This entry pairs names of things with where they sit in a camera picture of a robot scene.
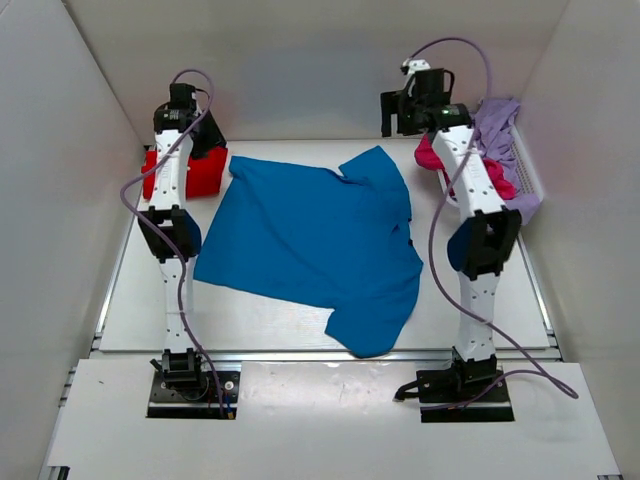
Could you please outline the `blue t shirt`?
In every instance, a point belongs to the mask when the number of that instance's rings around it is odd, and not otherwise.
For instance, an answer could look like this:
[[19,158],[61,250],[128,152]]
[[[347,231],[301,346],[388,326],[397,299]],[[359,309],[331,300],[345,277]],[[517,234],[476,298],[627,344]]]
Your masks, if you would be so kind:
[[336,170],[232,158],[196,280],[327,308],[326,334],[354,356],[391,351],[416,305],[423,263],[411,202],[381,147]]

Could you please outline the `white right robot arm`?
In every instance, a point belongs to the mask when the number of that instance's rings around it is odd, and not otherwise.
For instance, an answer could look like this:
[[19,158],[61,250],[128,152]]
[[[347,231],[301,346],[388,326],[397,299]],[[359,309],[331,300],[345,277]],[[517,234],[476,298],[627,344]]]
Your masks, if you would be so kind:
[[447,243],[447,256],[460,282],[458,336],[452,364],[442,373],[420,375],[424,385],[447,388],[471,400],[498,376],[493,342],[495,293],[521,227],[521,215],[507,208],[481,154],[467,108],[451,103],[454,74],[424,60],[407,60],[402,89],[381,95],[381,133],[424,133],[444,167],[445,199],[455,199],[461,224]]

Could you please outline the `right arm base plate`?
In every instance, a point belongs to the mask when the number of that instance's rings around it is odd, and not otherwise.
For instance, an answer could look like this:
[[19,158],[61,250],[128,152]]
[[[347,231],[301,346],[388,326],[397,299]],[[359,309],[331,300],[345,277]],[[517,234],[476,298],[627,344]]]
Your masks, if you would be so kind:
[[400,386],[395,402],[417,400],[422,423],[507,423],[515,420],[503,371],[452,363],[446,369],[423,369]]

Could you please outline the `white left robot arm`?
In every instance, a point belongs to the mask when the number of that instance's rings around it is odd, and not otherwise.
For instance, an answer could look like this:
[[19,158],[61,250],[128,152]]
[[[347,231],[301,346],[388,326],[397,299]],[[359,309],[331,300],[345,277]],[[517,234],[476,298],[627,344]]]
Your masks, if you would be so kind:
[[188,324],[193,310],[193,269],[202,239],[186,210],[189,160],[225,144],[211,112],[197,100],[201,90],[174,81],[169,100],[154,112],[156,163],[145,173],[150,197],[138,211],[144,240],[159,262],[165,293],[166,334],[162,357],[152,364],[169,389],[197,398],[208,389],[202,347]]

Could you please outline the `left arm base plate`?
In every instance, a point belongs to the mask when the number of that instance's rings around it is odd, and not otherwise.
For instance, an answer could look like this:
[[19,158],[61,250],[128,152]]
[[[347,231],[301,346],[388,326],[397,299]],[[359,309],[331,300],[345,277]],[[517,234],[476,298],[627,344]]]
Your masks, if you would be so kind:
[[209,371],[201,373],[194,389],[170,388],[159,371],[154,372],[146,417],[152,419],[235,420],[241,386],[241,366],[222,364],[217,370],[222,396]]

